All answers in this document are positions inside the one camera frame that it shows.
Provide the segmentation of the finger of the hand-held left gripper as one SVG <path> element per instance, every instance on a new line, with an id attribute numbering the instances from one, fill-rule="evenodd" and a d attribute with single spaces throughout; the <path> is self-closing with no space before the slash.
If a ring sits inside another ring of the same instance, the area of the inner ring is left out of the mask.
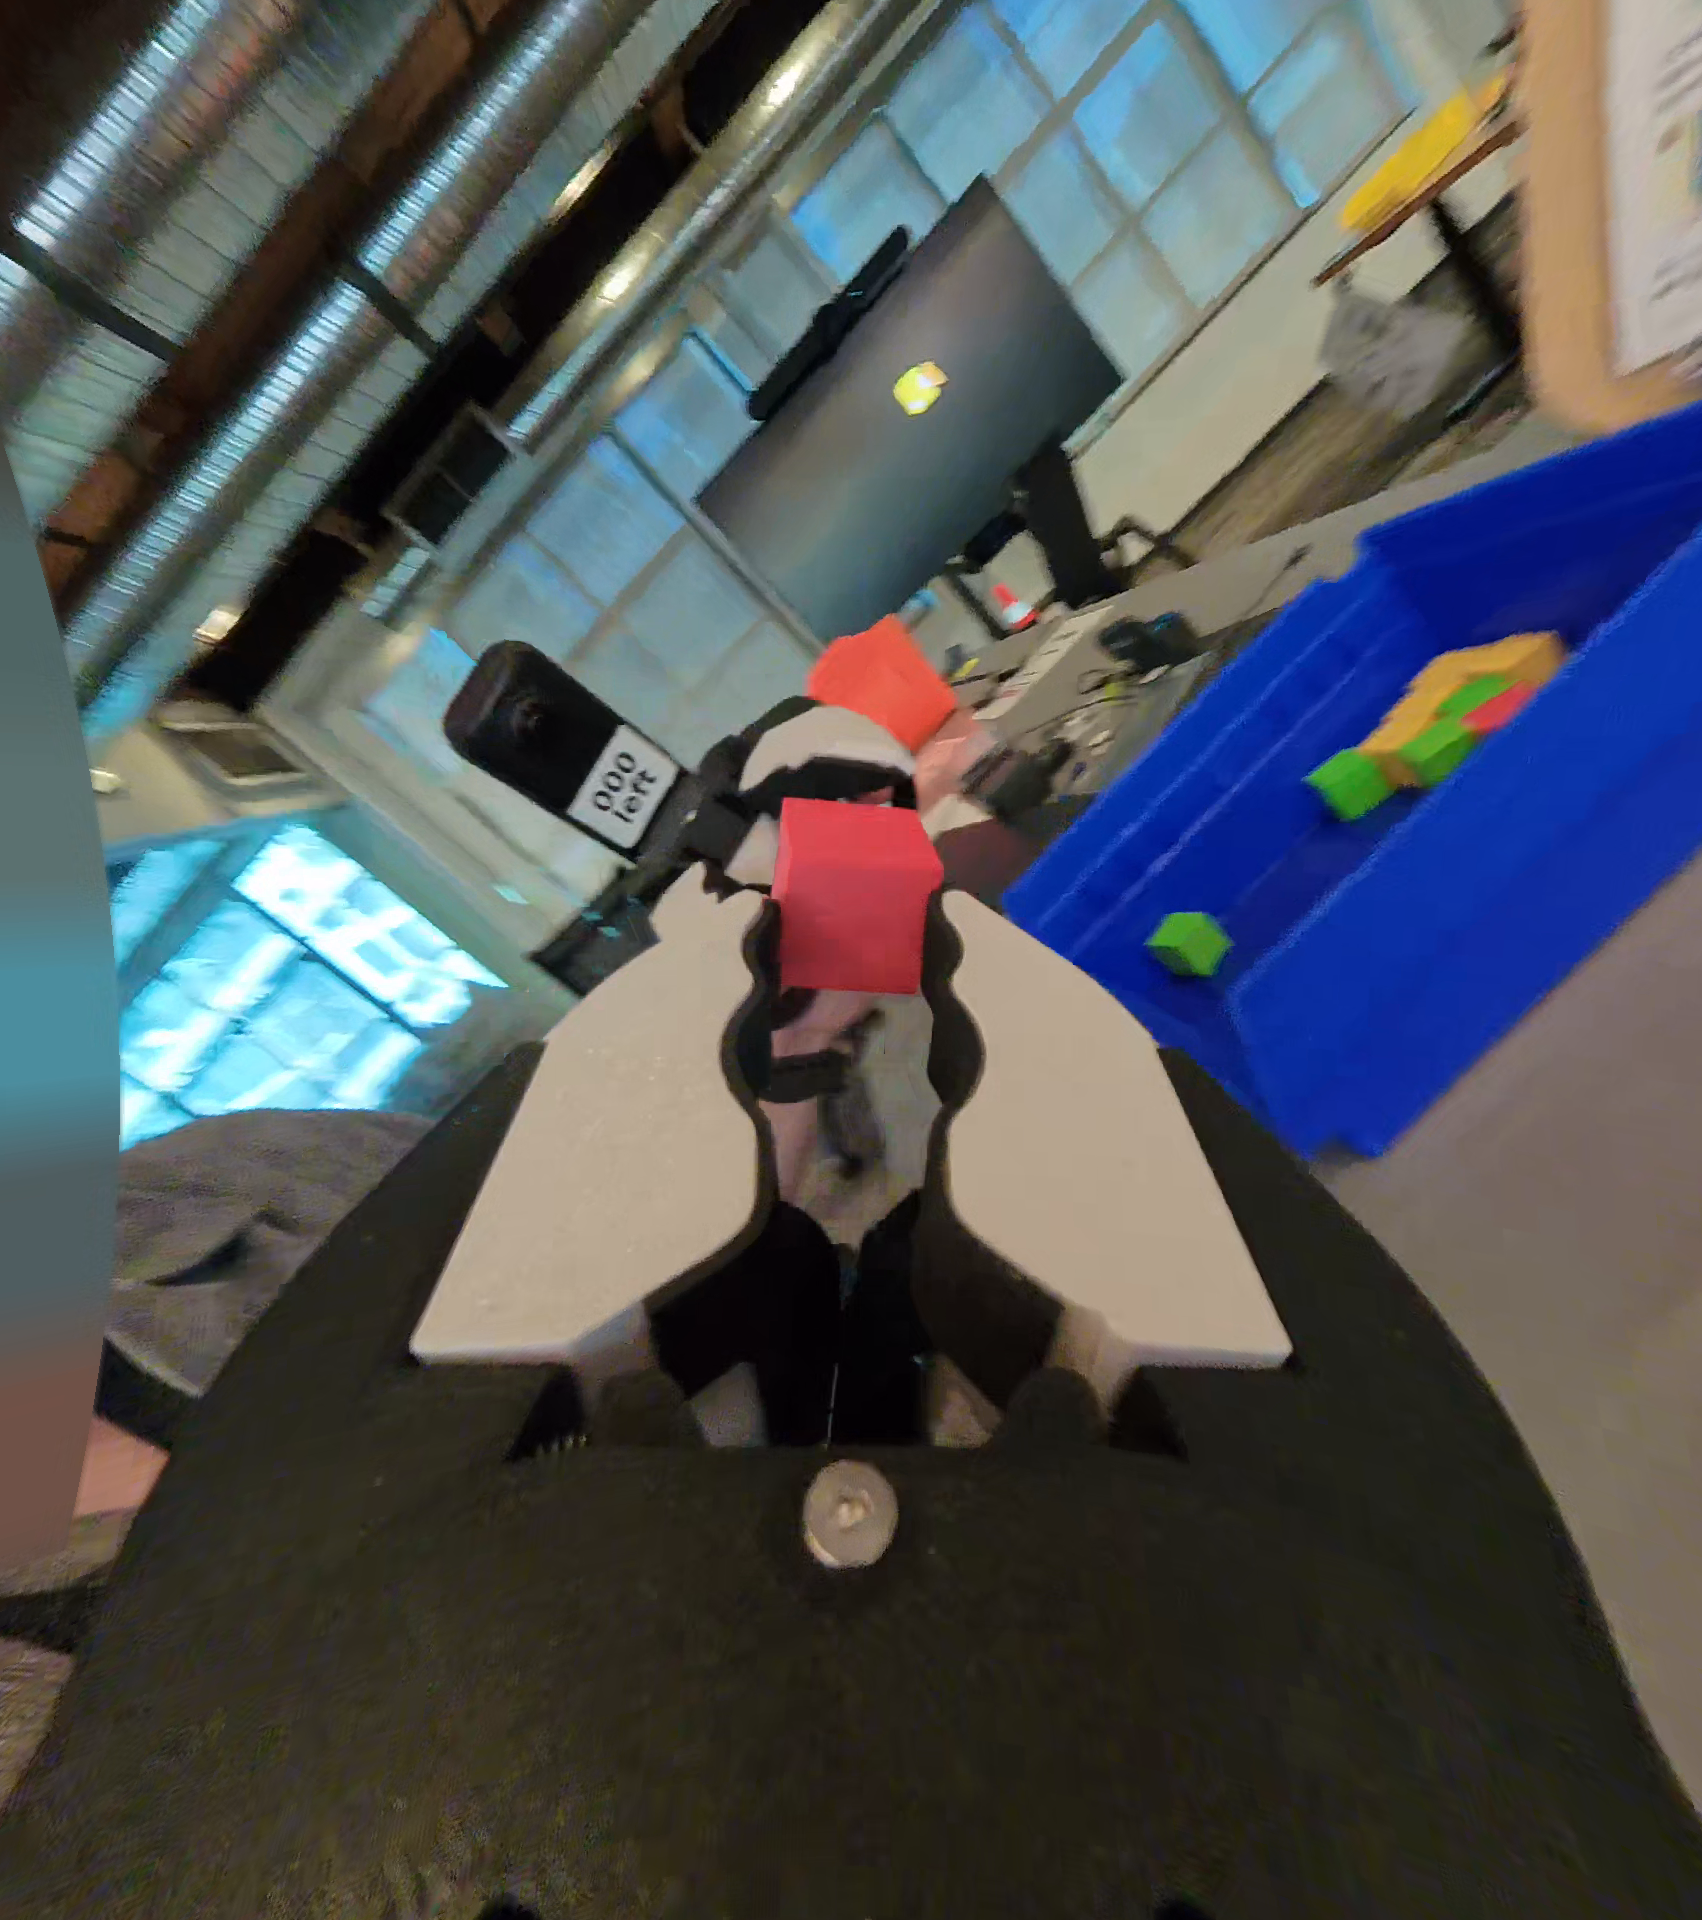
<path id="1" fill-rule="evenodd" d="M 773 701 L 727 750 L 727 800 L 915 800 L 915 751 L 847 701 Z"/>

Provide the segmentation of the large dark screen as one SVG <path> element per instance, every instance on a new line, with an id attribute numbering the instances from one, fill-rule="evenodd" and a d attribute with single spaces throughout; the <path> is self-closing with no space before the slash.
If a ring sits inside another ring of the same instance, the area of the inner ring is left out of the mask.
<path id="1" fill-rule="evenodd" d="M 1124 383 L 1029 230 L 979 173 L 836 364 L 700 488 L 700 515 L 811 634 L 913 603 L 1007 513 L 1043 441 Z"/>

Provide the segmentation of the person's left hand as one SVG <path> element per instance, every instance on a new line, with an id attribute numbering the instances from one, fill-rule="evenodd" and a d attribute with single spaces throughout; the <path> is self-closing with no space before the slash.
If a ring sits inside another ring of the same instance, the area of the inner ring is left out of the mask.
<path id="1" fill-rule="evenodd" d="M 773 1026 L 773 1177 L 784 1201 L 901 1198 L 926 1164 L 926 1001 L 792 989 Z"/>

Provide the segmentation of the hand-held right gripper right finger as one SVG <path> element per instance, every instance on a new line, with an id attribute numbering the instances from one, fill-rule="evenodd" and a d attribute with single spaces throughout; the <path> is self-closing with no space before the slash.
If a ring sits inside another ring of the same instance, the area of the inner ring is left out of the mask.
<path id="1" fill-rule="evenodd" d="M 987 1321 L 963 1307 L 936 1344 L 963 1374 L 1276 1374 L 1290 1334 L 1155 1033 L 966 893 L 936 936 L 926 1230 L 987 1276 Z"/>

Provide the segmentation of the orange plastic box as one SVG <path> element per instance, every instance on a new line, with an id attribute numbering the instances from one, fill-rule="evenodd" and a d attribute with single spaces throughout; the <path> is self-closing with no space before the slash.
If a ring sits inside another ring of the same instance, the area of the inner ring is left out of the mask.
<path id="1" fill-rule="evenodd" d="M 816 656 L 806 696 L 878 724 L 913 751 L 925 751 L 963 710 L 898 609 L 862 634 L 836 634 Z"/>

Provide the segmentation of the blue plastic bin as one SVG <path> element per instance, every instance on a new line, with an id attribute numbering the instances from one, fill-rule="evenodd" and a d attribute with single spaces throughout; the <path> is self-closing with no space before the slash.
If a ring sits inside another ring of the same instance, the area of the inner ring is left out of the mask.
<path id="1" fill-rule="evenodd" d="M 1304 782 L 1413 668 L 1564 668 L 1455 779 L 1331 821 Z M 1387 1151 L 1702 855 L 1702 398 L 1372 521 L 1006 893 L 1290 1151 Z M 1214 978 L 1150 936 L 1204 911 Z"/>

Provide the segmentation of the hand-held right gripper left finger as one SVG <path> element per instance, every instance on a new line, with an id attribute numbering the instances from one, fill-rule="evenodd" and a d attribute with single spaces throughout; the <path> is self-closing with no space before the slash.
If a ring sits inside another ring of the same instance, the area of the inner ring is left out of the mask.
<path id="1" fill-rule="evenodd" d="M 424 1366 L 649 1366 L 649 1307 L 764 1224 L 744 1079 L 764 893 L 695 884 L 652 948 L 579 995 L 502 1123 L 411 1330 Z"/>

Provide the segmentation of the hanging laminated card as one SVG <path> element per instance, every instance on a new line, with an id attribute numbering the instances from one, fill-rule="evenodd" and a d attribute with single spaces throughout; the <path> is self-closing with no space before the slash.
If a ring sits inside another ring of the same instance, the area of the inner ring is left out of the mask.
<path id="1" fill-rule="evenodd" d="M 1446 383 L 1463 340 L 1463 315 L 1441 307 L 1388 307 L 1358 284 L 1331 284 L 1319 327 L 1319 371 L 1367 413 L 1409 425 Z"/>

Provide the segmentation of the grey desk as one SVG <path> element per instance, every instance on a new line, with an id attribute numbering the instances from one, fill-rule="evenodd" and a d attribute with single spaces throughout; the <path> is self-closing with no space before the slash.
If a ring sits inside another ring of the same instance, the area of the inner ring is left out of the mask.
<path id="1" fill-rule="evenodd" d="M 1702 1806 L 1702 855 L 1319 1184 L 1494 1381 Z"/>

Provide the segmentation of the yellow box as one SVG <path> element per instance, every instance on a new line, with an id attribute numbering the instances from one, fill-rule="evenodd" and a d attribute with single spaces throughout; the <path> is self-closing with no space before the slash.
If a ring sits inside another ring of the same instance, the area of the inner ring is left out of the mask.
<path id="1" fill-rule="evenodd" d="M 1342 230 L 1367 234 L 1436 185 L 1505 112 L 1506 73 L 1446 95 L 1404 141 L 1346 194 Z"/>

